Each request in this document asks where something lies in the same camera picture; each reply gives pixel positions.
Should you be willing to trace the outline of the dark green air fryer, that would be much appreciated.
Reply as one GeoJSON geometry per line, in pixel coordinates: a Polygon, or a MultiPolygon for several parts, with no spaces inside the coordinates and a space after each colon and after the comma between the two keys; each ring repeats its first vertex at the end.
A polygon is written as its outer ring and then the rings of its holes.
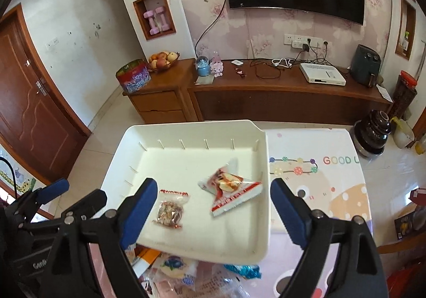
{"type": "Polygon", "coordinates": [[[376,84],[380,64],[381,59],[376,51],[359,44],[352,57],[350,75],[361,85],[372,88],[376,84]]]}

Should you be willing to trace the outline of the blue snow globe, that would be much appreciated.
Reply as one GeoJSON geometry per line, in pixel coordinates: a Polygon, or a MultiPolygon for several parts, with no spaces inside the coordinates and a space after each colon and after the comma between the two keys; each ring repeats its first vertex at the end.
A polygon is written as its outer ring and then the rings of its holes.
{"type": "Polygon", "coordinates": [[[199,77],[207,77],[210,74],[210,62],[207,57],[200,56],[196,59],[196,71],[199,77]]]}

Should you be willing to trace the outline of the red lidded dark container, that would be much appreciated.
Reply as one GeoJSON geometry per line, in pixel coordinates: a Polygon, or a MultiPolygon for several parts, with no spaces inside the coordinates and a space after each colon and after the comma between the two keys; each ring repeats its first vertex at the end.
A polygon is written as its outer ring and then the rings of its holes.
{"type": "Polygon", "coordinates": [[[402,118],[409,105],[417,95],[417,80],[408,72],[402,70],[399,74],[397,84],[392,96],[393,103],[389,109],[389,118],[402,118]]]}

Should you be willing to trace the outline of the wooden tv cabinet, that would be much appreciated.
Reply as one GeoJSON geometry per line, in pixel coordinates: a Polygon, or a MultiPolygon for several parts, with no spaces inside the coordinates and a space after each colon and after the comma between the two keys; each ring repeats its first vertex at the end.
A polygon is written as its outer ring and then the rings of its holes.
{"type": "Polygon", "coordinates": [[[352,125],[372,110],[391,107],[377,88],[345,75],[345,86],[310,84],[298,66],[276,70],[265,62],[224,62],[221,77],[196,85],[193,59],[178,60],[169,70],[153,73],[141,90],[128,97],[147,124],[182,121],[294,122],[352,125]]]}

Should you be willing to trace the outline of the white plastic jug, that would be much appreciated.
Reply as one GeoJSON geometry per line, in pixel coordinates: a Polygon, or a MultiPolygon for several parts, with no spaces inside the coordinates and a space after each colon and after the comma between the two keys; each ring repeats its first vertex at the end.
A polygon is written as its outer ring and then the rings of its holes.
{"type": "Polygon", "coordinates": [[[396,116],[391,120],[396,124],[396,129],[393,133],[394,142],[398,148],[404,149],[415,140],[415,134],[405,120],[396,116]]]}

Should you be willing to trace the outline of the blueberry pastry pack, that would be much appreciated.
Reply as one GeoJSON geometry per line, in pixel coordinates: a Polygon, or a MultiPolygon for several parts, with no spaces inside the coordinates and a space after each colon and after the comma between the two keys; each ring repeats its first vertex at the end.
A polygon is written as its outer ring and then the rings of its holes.
{"type": "Polygon", "coordinates": [[[198,266],[197,260],[166,253],[161,254],[154,262],[156,274],[191,289],[195,287],[198,266]]]}

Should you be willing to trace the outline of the blue foil candy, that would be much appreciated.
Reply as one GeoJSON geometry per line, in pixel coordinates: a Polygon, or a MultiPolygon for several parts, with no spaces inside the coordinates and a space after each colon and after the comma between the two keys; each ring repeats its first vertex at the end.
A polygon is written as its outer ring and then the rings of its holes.
{"type": "Polygon", "coordinates": [[[232,264],[224,264],[223,265],[227,270],[237,274],[244,279],[260,279],[262,274],[260,271],[260,267],[258,265],[232,265],[232,264]]]}

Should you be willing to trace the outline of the clear nut candy pack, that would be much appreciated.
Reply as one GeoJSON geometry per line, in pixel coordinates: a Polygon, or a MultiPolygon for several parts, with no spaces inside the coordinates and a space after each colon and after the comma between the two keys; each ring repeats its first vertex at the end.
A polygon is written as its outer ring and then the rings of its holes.
{"type": "Polygon", "coordinates": [[[161,189],[158,194],[157,212],[153,222],[172,229],[182,228],[184,206],[189,201],[187,192],[161,189]]]}

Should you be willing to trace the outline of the pink toy figure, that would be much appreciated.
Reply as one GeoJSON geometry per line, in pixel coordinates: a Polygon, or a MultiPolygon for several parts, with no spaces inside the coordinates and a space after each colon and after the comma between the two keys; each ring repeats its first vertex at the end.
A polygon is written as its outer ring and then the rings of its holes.
{"type": "Polygon", "coordinates": [[[214,76],[214,78],[222,76],[224,66],[218,52],[213,52],[209,66],[210,73],[214,76]]]}

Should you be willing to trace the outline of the orange white snack stick pack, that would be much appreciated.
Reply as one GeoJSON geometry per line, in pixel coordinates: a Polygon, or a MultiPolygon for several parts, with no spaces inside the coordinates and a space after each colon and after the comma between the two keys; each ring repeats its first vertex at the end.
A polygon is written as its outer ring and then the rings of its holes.
{"type": "Polygon", "coordinates": [[[156,261],[161,255],[161,251],[154,250],[148,247],[144,247],[142,251],[137,255],[132,268],[137,278],[140,278],[146,270],[156,261]]]}

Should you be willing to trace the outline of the red white triangular snack pack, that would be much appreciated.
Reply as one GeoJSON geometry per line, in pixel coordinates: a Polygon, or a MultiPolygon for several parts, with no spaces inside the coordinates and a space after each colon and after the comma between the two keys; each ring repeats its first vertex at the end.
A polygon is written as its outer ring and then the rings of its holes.
{"type": "Polygon", "coordinates": [[[213,217],[229,212],[261,194],[262,182],[249,181],[239,176],[238,168],[238,159],[233,158],[218,168],[209,178],[198,182],[202,190],[214,195],[211,208],[213,217]]]}

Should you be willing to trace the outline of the white set-top box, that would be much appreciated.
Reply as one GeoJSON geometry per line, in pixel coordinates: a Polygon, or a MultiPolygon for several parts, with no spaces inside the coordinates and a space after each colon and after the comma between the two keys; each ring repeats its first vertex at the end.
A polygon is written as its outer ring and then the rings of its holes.
{"type": "Polygon", "coordinates": [[[301,63],[300,70],[309,83],[337,86],[346,85],[343,75],[333,66],[301,63]]]}

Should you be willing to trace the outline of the wooden door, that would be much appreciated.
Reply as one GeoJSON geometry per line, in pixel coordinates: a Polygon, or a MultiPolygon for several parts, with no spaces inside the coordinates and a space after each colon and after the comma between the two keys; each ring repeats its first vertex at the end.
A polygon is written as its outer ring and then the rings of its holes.
{"type": "Polygon", "coordinates": [[[91,131],[31,40],[21,5],[1,17],[1,144],[42,183],[67,178],[91,131]]]}

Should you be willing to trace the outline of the large clear printed biscuit bag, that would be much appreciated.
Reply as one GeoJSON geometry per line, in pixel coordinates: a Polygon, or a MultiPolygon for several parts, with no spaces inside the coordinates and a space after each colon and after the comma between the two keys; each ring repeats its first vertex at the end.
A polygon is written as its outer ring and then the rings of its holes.
{"type": "Polygon", "coordinates": [[[202,264],[197,268],[193,284],[158,274],[152,280],[157,297],[250,297],[243,287],[243,279],[223,265],[202,264]]]}

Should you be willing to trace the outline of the red round tin box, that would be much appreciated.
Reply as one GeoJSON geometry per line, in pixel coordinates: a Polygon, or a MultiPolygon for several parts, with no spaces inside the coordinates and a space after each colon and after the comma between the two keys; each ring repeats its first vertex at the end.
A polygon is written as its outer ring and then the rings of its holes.
{"type": "Polygon", "coordinates": [[[137,59],[120,68],[116,72],[116,79],[124,92],[135,93],[151,80],[151,76],[147,63],[142,59],[137,59]]]}

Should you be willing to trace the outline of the pink dumbbells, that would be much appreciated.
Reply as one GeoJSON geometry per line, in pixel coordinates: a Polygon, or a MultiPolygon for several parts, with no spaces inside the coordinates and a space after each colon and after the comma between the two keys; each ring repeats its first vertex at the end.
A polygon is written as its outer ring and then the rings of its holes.
{"type": "Polygon", "coordinates": [[[144,18],[149,22],[149,34],[151,36],[157,35],[161,32],[169,31],[171,29],[171,26],[165,18],[165,12],[165,7],[160,6],[154,10],[148,10],[143,14],[144,18]]]}

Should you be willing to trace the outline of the white plastic storage bin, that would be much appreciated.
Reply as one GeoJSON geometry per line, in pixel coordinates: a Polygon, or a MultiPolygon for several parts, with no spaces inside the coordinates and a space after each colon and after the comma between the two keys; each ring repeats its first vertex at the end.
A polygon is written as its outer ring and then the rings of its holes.
{"type": "Polygon", "coordinates": [[[161,190],[186,192],[180,229],[156,224],[153,209],[138,243],[211,263],[259,263],[269,247],[270,198],[267,135],[249,120],[137,125],[126,130],[105,175],[107,208],[117,208],[146,178],[161,190]],[[237,160],[237,174],[261,182],[249,201],[215,217],[214,196],[199,182],[237,160]]]}

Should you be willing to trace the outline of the fruit bowl with apples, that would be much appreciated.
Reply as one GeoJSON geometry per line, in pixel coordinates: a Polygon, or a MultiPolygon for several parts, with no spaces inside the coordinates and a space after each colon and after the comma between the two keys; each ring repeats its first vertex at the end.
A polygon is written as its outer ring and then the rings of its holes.
{"type": "Polygon", "coordinates": [[[178,52],[159,52],[153,54],[148,59],[149,72],[160,73],[170,69],[178,60],[180,54],[178,52]]]}

